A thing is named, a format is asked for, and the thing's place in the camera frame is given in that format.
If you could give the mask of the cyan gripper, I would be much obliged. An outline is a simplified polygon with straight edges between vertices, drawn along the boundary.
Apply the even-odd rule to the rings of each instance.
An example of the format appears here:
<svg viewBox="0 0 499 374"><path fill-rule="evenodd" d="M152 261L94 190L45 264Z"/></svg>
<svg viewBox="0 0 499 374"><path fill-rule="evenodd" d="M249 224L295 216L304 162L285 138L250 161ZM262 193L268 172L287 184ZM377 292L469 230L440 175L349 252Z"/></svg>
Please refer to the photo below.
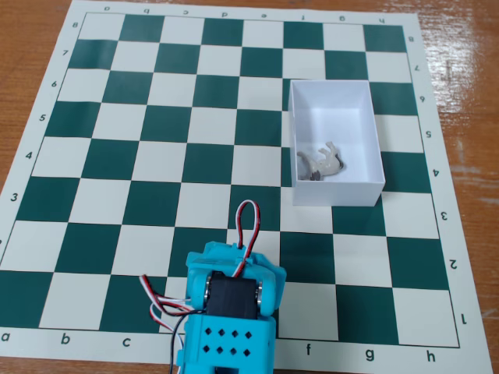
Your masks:
<svg viewBox="0 0 499 374"><path fill-rule="evenodd" d="M239 265L245 249L237 249L236 244L229 245L220 242L208 242L203 252L190 252L186 258L186 266L188 268L187 292L193 292L194 270L217 270L230 277ZM252 252L246 261L241 276L249 278L250 270L254 270L255 266L262 266L271 271L275 275L276 291L284 291L286 279L284 268L274 265L263 253Z"/></svg>

